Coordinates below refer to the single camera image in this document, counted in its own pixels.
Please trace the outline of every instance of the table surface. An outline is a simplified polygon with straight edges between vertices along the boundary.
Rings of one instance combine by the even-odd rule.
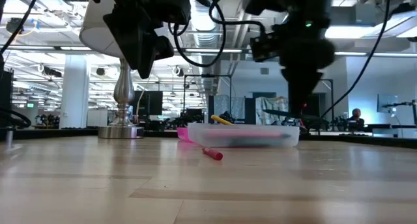
[[[0,144],[0,223],[417,223],[417,151],[69,137]]]

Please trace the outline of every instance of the white column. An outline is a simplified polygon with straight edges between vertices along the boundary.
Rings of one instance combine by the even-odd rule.
[[[417,42],[410,42],[411,51],[417,53]]]
[[[85,55],[66,55],[60,128],[87,126],[90,70]]]

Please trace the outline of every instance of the computer monitor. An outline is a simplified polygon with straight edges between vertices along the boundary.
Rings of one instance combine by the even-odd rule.
[[[135,98],[129,103],[133,106],[133,114],[136,115],[137,102],[142,91],[135,91]],[[162,115],[162,91],[145,91],[139,103],[139,115]]]
[[[391,107],[385,107],[386,105],[398,103],[398,96],[394,94],[378,94],[377,100],[377,112],[378,113],[392,113]]]
[[[191,117],[192,116],[202,116],[203,115],[203,110],[202,109],[187,109],[186,112]]]

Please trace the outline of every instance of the black metal frame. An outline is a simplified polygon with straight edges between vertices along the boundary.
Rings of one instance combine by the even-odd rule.
[[[185,94],[186,89],[185,86],[187,85],[187,77],[203,77],[203,78],[216,78],[216,77],[228,77],[230,81],[229,86],[229,112],[231,114],[232,112],[232,75],[214,75],[214,74],[186,74],[184,75],[184,86],[182,87],[184,89],[184,96],[183,96],[183,103],[182,103],[182,111],[185,113]]]

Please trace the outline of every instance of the metal lamp stand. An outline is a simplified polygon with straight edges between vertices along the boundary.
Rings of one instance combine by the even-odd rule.
[[[129,102],[134,99],[135,95],[130,67],[126,59],[120,59],[120,61],[120,76],[113,94],[119,109],[117,117],[109,126],[98,129],[98,137],[101,139],[141,139],[143,128],[132,124],[127,114]]]

